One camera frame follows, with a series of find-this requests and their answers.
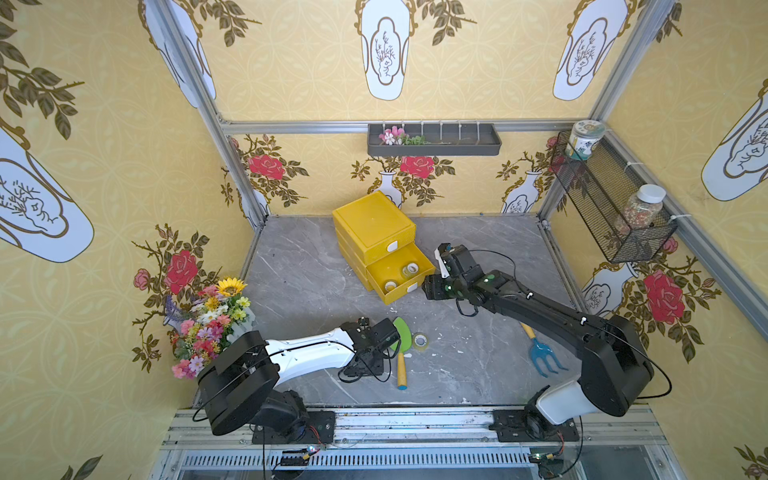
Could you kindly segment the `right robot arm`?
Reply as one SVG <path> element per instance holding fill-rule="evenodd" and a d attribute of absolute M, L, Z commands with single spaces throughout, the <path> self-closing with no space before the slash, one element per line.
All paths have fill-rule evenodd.
<path fill-rule="evenodd" d="M 438 274 L 422 284 L 429 300 L 466 301 L 474 309 L 519 320 L 566 347 L 581 362 L 576 379 L 546 387 L 526 404 L 524 421 L 536 436 L 583 415 L 622 417 L 654 376 L 653 362 L 631 322 L 582 313 L 529 289 L 511 274 L 484 272 L 463 245 L 435 250 Z"/>

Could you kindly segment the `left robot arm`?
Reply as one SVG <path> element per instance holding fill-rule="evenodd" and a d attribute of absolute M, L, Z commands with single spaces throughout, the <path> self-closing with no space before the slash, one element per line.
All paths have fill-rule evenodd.
<path fill-rule="evenodd" d="M 215 436 L 251 424 L 296 440 L 308 427 L 306 407 L 298 393 L 277 386 L 321 370 L 335 370 L 345 384 L 367 377 L 386 382 L 392 360 L 405 348 L 388 318 L 372 324 L 361 317 L 293 340 L 266 340 L 249 331 L 198 375 L 200 409 Z"/>

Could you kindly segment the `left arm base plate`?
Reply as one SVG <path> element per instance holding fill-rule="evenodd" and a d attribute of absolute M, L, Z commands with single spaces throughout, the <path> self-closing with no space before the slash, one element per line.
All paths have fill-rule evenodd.
<path fill-rule="evenodd" d="M 252 443 L 261 444 L 330 444 L 333 442 L 336 414 L 331 410 L 313 410 L 260 415 L 253 424 Z"/>

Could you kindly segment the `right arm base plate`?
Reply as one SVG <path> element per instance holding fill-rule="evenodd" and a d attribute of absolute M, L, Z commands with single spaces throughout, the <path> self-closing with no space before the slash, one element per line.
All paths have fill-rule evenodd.
<path fill-rule="evenodd" d="M 540 415 L 521 409 L 494 410 L 488 429 L 501 443 L 578 442 L 581 439 L 574 420 L 552 425 Z"/>

